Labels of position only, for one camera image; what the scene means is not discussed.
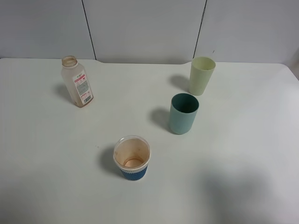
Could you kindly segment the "plastic drink bottle with label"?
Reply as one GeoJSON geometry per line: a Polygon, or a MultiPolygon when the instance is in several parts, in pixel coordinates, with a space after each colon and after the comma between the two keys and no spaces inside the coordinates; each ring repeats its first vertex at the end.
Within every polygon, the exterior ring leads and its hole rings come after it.
{"type": "Polygon", "coordinates": [[[82,108],[89,104],[94,96],[86,70],[75,56],[62,58],[61,75],[73,103],[82,108]]]}

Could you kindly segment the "teal plastic cup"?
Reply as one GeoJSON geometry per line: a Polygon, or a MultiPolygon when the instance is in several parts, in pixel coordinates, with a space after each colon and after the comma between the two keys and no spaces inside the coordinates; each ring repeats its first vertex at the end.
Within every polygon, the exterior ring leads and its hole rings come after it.
{"type": "Polygon", "coordinates": [[[171,99],[169,128],[175,134],[190,131],[199,109],[198,100],[188,93],[179,93],[171,99]]]}

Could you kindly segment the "blue sleeved clear cup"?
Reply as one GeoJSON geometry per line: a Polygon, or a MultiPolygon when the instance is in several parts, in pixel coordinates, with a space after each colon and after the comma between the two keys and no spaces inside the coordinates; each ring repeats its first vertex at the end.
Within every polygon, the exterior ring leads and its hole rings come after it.
{"type": "Polygon", "coordinates": [[[137,181],[146,174],[151,158],[148,142],[137,135],[121,138],[115,145],[113,160],[123,176],[130,181],[137,181]]]}

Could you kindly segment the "pale yellow plastic cup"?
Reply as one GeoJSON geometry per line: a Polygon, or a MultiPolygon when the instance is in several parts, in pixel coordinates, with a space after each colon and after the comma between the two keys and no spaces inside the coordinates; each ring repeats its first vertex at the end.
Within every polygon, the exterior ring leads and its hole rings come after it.
{"type": "Polygon", "coordinates": [[[209,57],[201,56],[192,60],[189,81],[189,91],[192,95],[200,96],[204,93],[215,67],[215,61],[209,57]]]}

